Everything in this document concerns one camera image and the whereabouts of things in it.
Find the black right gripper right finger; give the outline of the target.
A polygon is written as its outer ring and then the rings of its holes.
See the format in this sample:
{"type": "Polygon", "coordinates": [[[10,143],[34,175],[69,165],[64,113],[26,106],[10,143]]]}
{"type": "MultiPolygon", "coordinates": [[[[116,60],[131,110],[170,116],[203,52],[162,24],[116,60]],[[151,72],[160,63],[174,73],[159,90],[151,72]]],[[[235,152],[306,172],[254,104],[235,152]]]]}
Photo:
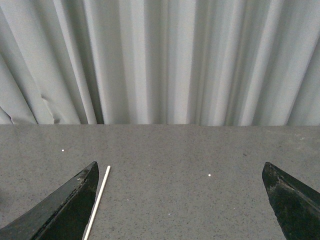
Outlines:
{"type": "Polygon", "coordinates": [[[277,222],[287,240],[320,238],[320,193],[270,162],[262,180],[277,222]]]}

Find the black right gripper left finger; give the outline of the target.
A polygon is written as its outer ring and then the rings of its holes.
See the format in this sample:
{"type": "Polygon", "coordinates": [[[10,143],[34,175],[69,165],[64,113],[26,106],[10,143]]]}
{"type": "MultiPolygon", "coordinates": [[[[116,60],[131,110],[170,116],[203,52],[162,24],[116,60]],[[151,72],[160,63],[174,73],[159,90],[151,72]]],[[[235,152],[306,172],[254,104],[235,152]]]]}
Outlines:
{"type": "Polygon", "coordinates": [[[92,162],[25,214],[0,230],[2,240],[80,240],[89,222],[99,182],[92,162]]]}

